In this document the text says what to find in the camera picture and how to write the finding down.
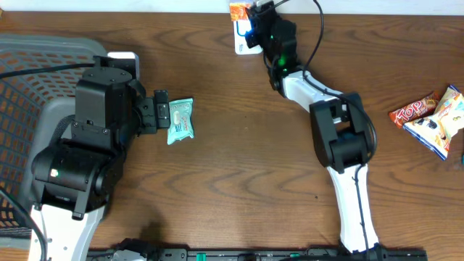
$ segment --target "wooden table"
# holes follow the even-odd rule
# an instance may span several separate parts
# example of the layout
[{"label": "wooden table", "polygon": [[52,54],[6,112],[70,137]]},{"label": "wooden table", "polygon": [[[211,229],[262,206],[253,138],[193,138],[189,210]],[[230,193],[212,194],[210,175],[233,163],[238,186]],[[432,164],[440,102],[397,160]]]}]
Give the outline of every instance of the wooden table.
[{"label": "wooden table", "polygon": [[[287,17],[306,59],[319,18]],[[148,91],[195,98],[194,139],[168,146],[161,131],[135,141],[92,247],[124,238],[191,248],[337,245],[334,187],[315,157],[308,114],[271,89],[261,56],[234,53],[227,14],[6,12],[0,33],[85,37],[134,51]],[[448,83],[464,88],[464,19],[327,15],[311,69],[331,88],[359,92],[377,128],[368,190],[381,243],[462,260],[462,133],[442,162],[387,113],[432,90],[443,94]],[[0,251],[0,260],[26,257]]]}]

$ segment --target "green led light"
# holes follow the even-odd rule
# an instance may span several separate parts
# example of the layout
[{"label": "green led light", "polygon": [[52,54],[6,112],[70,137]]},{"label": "green led light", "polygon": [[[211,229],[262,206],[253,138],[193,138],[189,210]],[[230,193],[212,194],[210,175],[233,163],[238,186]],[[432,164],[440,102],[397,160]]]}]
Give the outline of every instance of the green led light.
[{"label": "green led light", "polygon": [[282,57],[278,61],[278,66],[283,67],[285,65],[286,60]]}]

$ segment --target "candy wrapper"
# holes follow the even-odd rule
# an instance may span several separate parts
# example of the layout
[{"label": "candy wrapper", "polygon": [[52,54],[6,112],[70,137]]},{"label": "candy wrapper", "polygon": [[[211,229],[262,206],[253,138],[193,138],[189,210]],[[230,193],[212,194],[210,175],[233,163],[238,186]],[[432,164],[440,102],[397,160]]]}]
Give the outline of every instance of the candy wrapper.
[{"label": "candy wrapper", "polygon": [[405,123],[403,128],[445,160],[451,138],[464,128],[463,95],[450,86],[432,116]]},{"label": "candy wrapper", "polygon": [[229,9],[231,11],[231,20],[233,23],[233,40],[235,42],[235,53],[238,55],[260,54],[261,46],[248,48],[245,35],[252,29],[249,22],[247,8],[253,5],[253,0],[230,0]]},{"label": "candy wrapper", "polygon": [[436,109],[439,100],[440,97],[438,96],[438,93],[434,91],[420,101],[415,101],[401,109],[390,112],[390,119],[394,122],[394,124],[397,125],[398,128],[402,128],[405,123],[432,113]]}]

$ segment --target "gray basket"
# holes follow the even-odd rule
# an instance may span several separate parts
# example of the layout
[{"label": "gray basket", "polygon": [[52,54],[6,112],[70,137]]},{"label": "gray basket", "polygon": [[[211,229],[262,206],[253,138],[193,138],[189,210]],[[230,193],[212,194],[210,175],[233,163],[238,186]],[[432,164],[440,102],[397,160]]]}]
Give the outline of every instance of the gray basket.
[{"label": "gray basket", "polygon": [[[88,39],[0,34],[0,73],[92,63],[94,55],[106,55],[106,51],[99,43]],[[0,186],[25,207],[30,206],[28,194],[32,181],[26,165],[41,112],[53,100],[75,97],[75,84],[84,70],[0,80]],[[0,237],[3,242],[4,237],[30,237],[30,229],[24,227],[22,219],[1,197]]]}]

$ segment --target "chips bag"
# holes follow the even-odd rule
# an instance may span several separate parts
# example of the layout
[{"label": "chips bag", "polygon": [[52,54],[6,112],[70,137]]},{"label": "chips bag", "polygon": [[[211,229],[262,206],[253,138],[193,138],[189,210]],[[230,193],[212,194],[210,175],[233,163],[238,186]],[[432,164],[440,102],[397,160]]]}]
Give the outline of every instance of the chips bag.
[{"label": "chips bag", "polygon": [[403,128],[445,160],[451,138],[464,128],[464,98],[450,86],[433,115],[405,123]]},{"label": "chips bag", "polygon": [[169,103],[171,126],[167,131],[167,145],[171,145],[174,141],[182,141],[187,137],[194,138],[194,128],[191,125],[193,104],[192,98]]},{"label": "chips bag", "polygon": [[434,112],[439,100],[440,97],[438,93],[434,91],[420,101],[414,101],[412,104],[406,105],[394,112],[390,112],[390,120],[393,121],[398,128],[402,128],[405,123],[423,116],[428,116]]}]

